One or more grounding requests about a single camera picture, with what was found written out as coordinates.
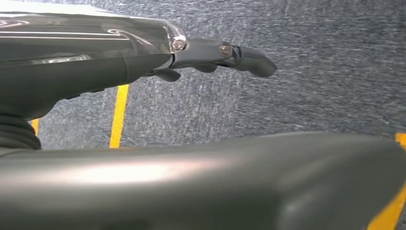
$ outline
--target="clear plastic cover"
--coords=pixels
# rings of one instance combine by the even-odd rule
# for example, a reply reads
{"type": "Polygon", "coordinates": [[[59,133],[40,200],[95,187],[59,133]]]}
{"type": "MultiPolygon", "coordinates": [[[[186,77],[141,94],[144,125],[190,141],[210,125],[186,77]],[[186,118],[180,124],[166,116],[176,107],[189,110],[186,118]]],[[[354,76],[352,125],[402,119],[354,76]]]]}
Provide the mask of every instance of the clear plastic cover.
{"type": "Polygon", "coordinates": [[[1,2],[0,62],[171,54],[186,42],[183,31],[165,20],[88,5],[1,2]]]}

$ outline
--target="screw head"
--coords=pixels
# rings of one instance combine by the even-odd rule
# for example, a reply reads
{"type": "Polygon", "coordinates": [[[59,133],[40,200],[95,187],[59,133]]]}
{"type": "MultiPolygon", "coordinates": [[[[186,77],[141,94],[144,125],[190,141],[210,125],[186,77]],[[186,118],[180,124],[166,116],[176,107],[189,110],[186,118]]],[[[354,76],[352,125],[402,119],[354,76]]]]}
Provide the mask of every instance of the screw head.
{"type": "Polygon", "coordinates": [[[224,55],[224,56],[230,56],[232,49],[230,45],[221,45],[220,46],[220,52],[224,55]]]}
{"type": "Polygon", "coordinates": [[[174,52],[174,53],[183,50],[185,47],[186,47],[186,41],[183,41],[183,40],[176,40],[176,41],[173,41],[171,44],[171,49],[172,49],[172,52],[174,52]]]}

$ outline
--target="yellow floor marking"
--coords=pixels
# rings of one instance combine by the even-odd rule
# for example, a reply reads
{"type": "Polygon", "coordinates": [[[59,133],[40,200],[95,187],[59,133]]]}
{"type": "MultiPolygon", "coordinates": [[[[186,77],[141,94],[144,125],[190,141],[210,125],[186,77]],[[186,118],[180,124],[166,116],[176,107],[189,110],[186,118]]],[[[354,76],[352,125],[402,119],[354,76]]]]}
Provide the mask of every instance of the yellow floor marking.
{"type": "MultiPolygon", "coordinates": [[[[406,149],[405,133],[398,133],[396,135],[396,141],[406,149]]],[[[406,186],[404,186],[393,201],[371,221],[367,230],[394,230],[397,222],[399,221],[405,201],[406,186]]]]}
{"type": "Polygon", "coordinates": [[[38,135],[38,127],[39,127],[39,119],[34,119],[31,122],[31,126],[34,128],[35,130],[35,135],[38,135]]]}
{"type": "Polygon", "coordinates": [[[115,110],[113,117],[112,134],[110,136],[110,148],[119,148],[121,133],[124,126],[125,106],[127,104],[129,85],[121,85],[117,89],[117,97],[115,101],[115,110]]]}

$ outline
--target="gray carpet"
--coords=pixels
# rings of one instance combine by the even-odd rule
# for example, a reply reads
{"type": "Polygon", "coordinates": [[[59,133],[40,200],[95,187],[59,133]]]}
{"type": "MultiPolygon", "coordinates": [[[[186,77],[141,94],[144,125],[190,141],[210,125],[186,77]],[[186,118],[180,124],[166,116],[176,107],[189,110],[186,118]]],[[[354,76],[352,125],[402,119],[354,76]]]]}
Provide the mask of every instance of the gray carpet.
{"type": "MultiPolygon", "coordinates": [[[[183,71],[130,88],[123,146],[184,145],[323,130],[406,132],[404,0],[60,0],[168,19],[191,36],[265,52],[277,76],[183,71]]],[[[40,123],[45,148],[108,147],[115,90],[60,102],[40,123]]],[[[400,221],[399,229],[405,229],[400,221]]]]}

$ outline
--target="gray plastic body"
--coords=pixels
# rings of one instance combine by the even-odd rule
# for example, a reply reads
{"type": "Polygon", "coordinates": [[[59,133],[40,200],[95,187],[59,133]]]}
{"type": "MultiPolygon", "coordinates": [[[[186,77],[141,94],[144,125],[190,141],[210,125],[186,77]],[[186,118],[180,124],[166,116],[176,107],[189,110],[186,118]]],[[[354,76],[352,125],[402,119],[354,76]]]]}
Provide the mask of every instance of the gray plastic body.
{"type": "Polygon", "coordinates": [[[406,175],[396,143],[331,133],[0,155],[5,230],[360,230],[406,175]]]}

